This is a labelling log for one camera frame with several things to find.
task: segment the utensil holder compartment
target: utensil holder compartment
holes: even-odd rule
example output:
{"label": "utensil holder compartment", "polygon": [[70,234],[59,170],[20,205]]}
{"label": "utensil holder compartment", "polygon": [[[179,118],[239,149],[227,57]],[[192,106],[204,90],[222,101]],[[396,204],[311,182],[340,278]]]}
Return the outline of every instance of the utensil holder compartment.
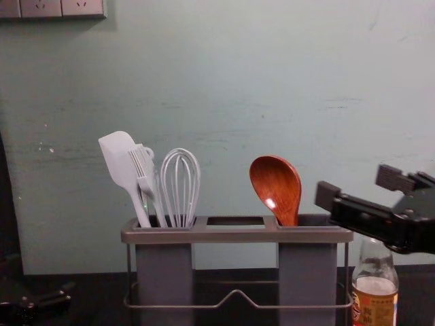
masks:
{"label": "utensil holder compartment", "polygon": [[[127,244],[128,275],[131,245],[135,246],[137,284],[129,281],[124,303],[140,311],[140,326],[194,326],[195,311],[218,310],[234,296],[257,311],[275,311],[279,326],[334,326],[336,309],[352,304],[348,294],[348,244],[353,232],[328,223],[328,215],[300,215],[298,227],[283,227],[273,216],[197,217],[191,228],[138,228],[130,220],[121,232]],[[194,302],[194,243],[277,243],[278,298],[264,304],[233,288],[218,302]],[[345,244],[347,303],[336,305],[337,244]],[[138,303],[133,303],[136,288]]]}

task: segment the wall socket panel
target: wall socket panel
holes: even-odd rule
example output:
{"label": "wall socket panel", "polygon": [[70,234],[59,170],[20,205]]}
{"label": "wall socket panel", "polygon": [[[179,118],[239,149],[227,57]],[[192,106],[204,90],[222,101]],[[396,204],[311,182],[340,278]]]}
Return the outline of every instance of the wall socket panel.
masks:
{"label": "wall socket panel", "polygon": [[23,18],[61,17],[60,0],[21,0]]}
{"label": "wall socket panel", "polygon": [[63,16],[104,16],[103,0],[61,0]]}
{"label": "wall socket panel", "polygon": [[0,0],[0,18],[21,17],[20,0]]}

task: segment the black countertop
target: black countertop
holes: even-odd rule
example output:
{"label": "black countertop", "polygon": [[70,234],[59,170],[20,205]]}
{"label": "black countertop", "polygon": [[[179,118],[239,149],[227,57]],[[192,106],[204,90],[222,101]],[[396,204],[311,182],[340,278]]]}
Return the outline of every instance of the black countertop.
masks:
{"label": "black countertop", "polygon": [[[398,266],[400,279],[398,302],[398,326],[433,326],[435,317],[435,265]],[[269,280],[264,284],[238,285],[237,280]],[[218,270],[198,271],[196,302],[218,302],[228,285],[213,285],[210,280],[234,280],[231,287],[243,288],[252,296],[273,302],[277,297],[277,284],[273,282],[276,270]],[[338,281],[344,280],[344,270],[338,269]],[[35,324],[36,326],[99,326],[130,325],[128,310],[122,300],[127,288],[126,273],[73,274],[49,276],[25,276],[22,281],[34,294],[57,290],[62,284],[73,281],[69,315],[59,316]],[[196,325],[277,325],[273,311],[254,314],[253,308],[242,299],[231,299],[228,305],[216,312],[201,312],[196,316]],[[337,313],[337,325],[344,325],[343,314]]]}

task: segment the bottle label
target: bottle label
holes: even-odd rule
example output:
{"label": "bottle label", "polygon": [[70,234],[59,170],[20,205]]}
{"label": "bottle label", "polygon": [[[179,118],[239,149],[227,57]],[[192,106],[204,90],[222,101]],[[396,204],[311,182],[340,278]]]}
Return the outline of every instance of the bottle label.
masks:
{"label": "bottle label", "polygon": [[373,295],[354,287],[352,296],[353,326],[396,326],[397,292]]}

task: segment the sauce bottle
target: sauce bottle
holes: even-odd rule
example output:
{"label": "sauce bottle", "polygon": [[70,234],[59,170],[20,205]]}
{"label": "sauce bottle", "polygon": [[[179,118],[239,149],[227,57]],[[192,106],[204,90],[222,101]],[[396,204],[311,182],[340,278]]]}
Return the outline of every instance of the sauce bottle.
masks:
{"label": "sauce bottle", "polygon": [[399,280],[392,252],[364,237],[352,274],[353,326],[396,326]]}

